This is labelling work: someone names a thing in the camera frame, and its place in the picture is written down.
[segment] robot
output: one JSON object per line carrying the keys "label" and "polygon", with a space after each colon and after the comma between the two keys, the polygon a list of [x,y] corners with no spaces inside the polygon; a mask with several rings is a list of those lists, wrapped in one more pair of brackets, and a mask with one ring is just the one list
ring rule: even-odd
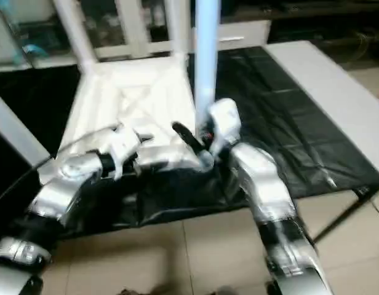
{"label": "robot", "polygon": [[[241,121],[233,100],[217,101],[209,115],[201,142],[181,124],[173,124],[173,129],[197,155],[195,169],[211,169],[222,163],[229,170],[227,190],[245,192],[265,246],[272,278],[268,294],[332,295],[272,156],[240,141]],[[0,295],[41,293],[38,274],[50,262],[60,234],[87,202],[82,191],[104,178],[120,179],[123,167],[141,171],[137,151],[147,139],[129,126],[120,126],[110,131],[99,150],[72,156],[60,165],[24,212],[21,230],[0,241]]]}

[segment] beige floor tile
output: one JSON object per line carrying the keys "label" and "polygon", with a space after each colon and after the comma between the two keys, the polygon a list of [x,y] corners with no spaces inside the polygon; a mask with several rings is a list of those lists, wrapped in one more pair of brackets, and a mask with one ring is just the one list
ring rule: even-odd
{"label": "beige floor tile", "polygon": [[181,222],[75,240],[66,295],[191,294]]}
{"label": "beige floor tile", "polygon": [[222,286],[216,290],[216,295],[268,295],[265,284],[232,288]]}
{"label": "beige floor tile", "polygon": [[[308,198],[299,208],[312,236],[355,200],[352,192]],[[366,205],[317,244],[324,268],[379,256],[379,214]]]}
{"label": "beige floor tile", "polygon": [[65,295],[72,255],[73,241],[61,242],[53,256],[53,263],[42,275],[42,295]]}
{"label": "beige floor tile", "polygon": [[379,295],[379,258],[326,271],[334,295]]}
{"label": "beige floor tile", "polygon": [[263,245],[248,209],[184,221],[195,295],[269,278]]}
{"label": "beige floor tile", "polygon": [[349,71],[349,74],[375,96],[379,96],[379,68],[358,69]]}

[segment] glass cabinet door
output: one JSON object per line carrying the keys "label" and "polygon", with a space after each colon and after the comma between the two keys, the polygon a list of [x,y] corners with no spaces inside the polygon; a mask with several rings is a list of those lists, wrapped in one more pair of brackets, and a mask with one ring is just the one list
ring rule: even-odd
{"label": "glass cabinet door", "polygon": [[51,0],[0,0],[0,11],[33,67],[76,63]]}
{"label": "glass cabinet door", "polygon": [[169,34],[164,0],[142,0],[142,7],[150,41],[168,41]]}
{"label": "glass cabinet door", "polygon": [[10,26],[0,11],[0,71],[6,69],[25,69],[29,67],[21,49],[18,47]]}
{"label": "glass cabinet door", "polygon": [[114,0],[77,0],[84,27],[99,60],[127,59],[130,49]]}

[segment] white pole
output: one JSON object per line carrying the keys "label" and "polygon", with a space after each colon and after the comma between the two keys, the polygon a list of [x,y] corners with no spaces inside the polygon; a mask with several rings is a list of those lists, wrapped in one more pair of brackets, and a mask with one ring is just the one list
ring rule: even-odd
{"label": "white pole", "polygon": [[147,57],[150,36],[143,20],[142,3],[140,0],[115,0],[115,3],[131,56]]}
{"label": "white pole", "polygon": [[189,0],[165,0],[172,55],[183,65],[183,69],[185,69],[191,31],[189,4]]}
{"label": "white pole", "polygon": [[196,1],[195,107],[196,132],[204,127],[215,99],[218,25],[221,0]]}
{"label": "white pole", "polygon": [[[0,97],[0,134],[31,165],[50,156],[44,146],[24,126]],[[54,160],[38,169],[41,183],[46,183],[55,172]]]}
{"label": "white pole", "polygon": [[74,54],[79,60],[80,68],[82,71],[86,71],[96,64],[98,60],[92,49],[86,29],[83,27],[76,1],[54,0],[54,4]]}

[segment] black plastic sheet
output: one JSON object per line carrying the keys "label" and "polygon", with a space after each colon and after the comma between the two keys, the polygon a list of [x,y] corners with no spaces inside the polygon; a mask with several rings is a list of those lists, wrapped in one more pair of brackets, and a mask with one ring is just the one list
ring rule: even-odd
{"label": "black plastic sheet", "polygon": [[[189,63],[193,86],[193,56]],[[379,183],[376,169],[262,48],[219,53],[216,96],[235,100],[242,120],[242,140],[276,159],[293,198]],[[246,206],[243,192],[225,195],[223,185],[217,170],[199,173],[181,169],[128,176],[116,183],[102,181],[83,196],[87,207],[84,216],[65,237]],[[7,200],[20,197],[12,194]]]}
{"label": "black plastic sheet", "polygon": [[[79,79],[76,65],[0,73],[0,97],[49,152],[57,152]],[[0,195],[28,169],[0,135]],[[24,212],[39,188],[35,172],[0,200],[0,231]]]}

